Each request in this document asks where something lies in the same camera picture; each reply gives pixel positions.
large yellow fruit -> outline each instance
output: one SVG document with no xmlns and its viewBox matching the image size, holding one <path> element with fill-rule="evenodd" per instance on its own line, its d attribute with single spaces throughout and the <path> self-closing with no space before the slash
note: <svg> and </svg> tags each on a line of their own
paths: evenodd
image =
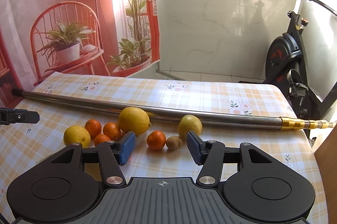
<svg viewBox="0 0 337 224">
<path fill-rule="evenodd" d="M 84 127 L 73 125 L 65 130 L 63 142 L 66 146 L 74 142 L 79 142 L 83 148 L 89 148 L 90 134 Z"/>
<path fill-rule="evenodd" d="M 138 136 L 145 133 L 151 123 L 145 111 L 137 107 L 127 107 L 119 114 L 118 125 L 123 132 L 133 131 Z"/>
<path fill-rule="evenodd" d="M 200 136 L 203 125 L 201 121 L 193 115 L 184 116 L 178 125 L 178 134 L 181 139 L 185 140 L 188 131 L 195 131 L 195 133 Z"/>
</svg>

exercise bike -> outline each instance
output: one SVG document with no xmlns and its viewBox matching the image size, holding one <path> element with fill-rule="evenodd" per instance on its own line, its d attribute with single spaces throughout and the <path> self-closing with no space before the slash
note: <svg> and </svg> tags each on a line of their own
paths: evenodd
<svg viewBox="0 0 337 224">
<path fill-rule="evenodd" d="M 337 12 L 319 0 L 313 1 L 337 16 Z M 322 119 L 337 99 L 337 83 L 321 101 L 308 86 L 306 58 L 302 33 L 309 24 L 294 11 L 288 12 L 290 18 L 286 33 L 275 38 L 269 47 L 266 59 L 266 80 L 263 84 L 277 86 L 286 97 L 298 118 Z"/>
</svg>

tile floor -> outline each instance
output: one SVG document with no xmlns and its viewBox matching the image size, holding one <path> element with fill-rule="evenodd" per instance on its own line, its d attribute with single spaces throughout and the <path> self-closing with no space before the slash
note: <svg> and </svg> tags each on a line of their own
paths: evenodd
<svg viewBox="0 0 337 224">
<path fill-rule="evenodd" d="M 252 82 L 263 82 L 261 79 L 251 79 L 242 78 L 239 76 L 225 76 L 225 75 L 215 75 L 215 74 L 204 74 L 204 73 L 194 73 L 194 72 L 180 72 L 180 71 L 165 71 L 175 76 L 179 76 L 185 80 L 190 81 L 209 81 L 209 82 L 239 82 L 252 81 Z M 156 74 L 156 79 L 169 79 L 166 76 Z"/>
</svg>

small orange fruit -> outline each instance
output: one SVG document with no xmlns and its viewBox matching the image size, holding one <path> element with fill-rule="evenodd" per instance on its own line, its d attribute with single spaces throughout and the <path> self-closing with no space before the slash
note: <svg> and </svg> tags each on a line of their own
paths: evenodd
<svg viewBox="0 0 337 224">
<path fill-rule="evenodd" d="M 149 134 L 147 144 L 151 150 L 160 150 L 165 146 L 166 136 L 162 131 L 156 130 Z"/>
<path fill-rule="evenodd" d="M 117 141 L 121 137 L 121 129 L 117 123 L 109 122 L 104 125 L 103 134 L 107 135 L 111 140 Z"/>
<path fill-rule="evenodd" d="M 99 134 L 98 136 L 95 137 L 95 140 L 94 140 L 95 147 L 97 147 L 98 144 L 108 141 L 108 140 L 111 140 L 108 136 Z"/>
<path fill-rule="evenodd" d="M 88 120 L 84 128 L 89 132 L 91 138 L 95 138 L 102 131 L 101 123 L 95 119 Z"/>
</svg>

chair leg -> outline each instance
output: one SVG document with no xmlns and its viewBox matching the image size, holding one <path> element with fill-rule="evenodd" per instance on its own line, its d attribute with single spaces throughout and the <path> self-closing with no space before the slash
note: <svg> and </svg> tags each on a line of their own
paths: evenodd
<svg viewBox="0 0 337 224">
<path fill-rule="evenodd" d="M 104 61 L 104 59 L 103 59 L 103 56 L 100 55 L 100 56 L 99 56 L 99 59 L 100 59 L 100 61 L 102 62 L 103 69 L 104 69 L 104 72 L 105 72 L 105 76 L 110 76 L 109 70 L 107 69 L 107 65 L 106 65 L 106 63 L 105 63 L 105 61 Z"/>
<path fill-rule="evenodd" d="M 88 64 L 89 75 L 94 75 L 94 68 L 92 67 L 92 62 Z"/>
</svg>

